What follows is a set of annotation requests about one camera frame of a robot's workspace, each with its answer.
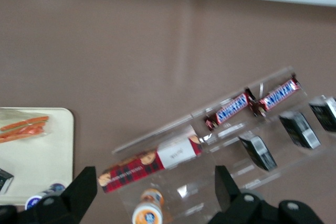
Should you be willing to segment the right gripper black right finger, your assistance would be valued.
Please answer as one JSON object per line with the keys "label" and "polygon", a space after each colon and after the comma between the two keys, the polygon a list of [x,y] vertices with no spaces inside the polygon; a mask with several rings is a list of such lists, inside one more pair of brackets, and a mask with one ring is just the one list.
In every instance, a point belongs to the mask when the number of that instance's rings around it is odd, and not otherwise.
{"label": "right gripper black right finger", "polygon": [[261,221],[261,200],[250,193],[242,193],[226,166],[215,167],[215,194],[221,210],[213,216],[210,223]]}

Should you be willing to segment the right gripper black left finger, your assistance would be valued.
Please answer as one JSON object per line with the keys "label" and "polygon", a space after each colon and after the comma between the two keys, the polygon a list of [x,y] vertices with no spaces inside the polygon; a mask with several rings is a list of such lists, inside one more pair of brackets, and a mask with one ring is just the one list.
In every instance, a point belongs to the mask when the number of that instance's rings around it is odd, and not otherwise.
{"label": "right gripper black left finger", "polygon": [[96,195],[96,168],[87,166],[62,193],[34,207],[34,223],[80,223]]}

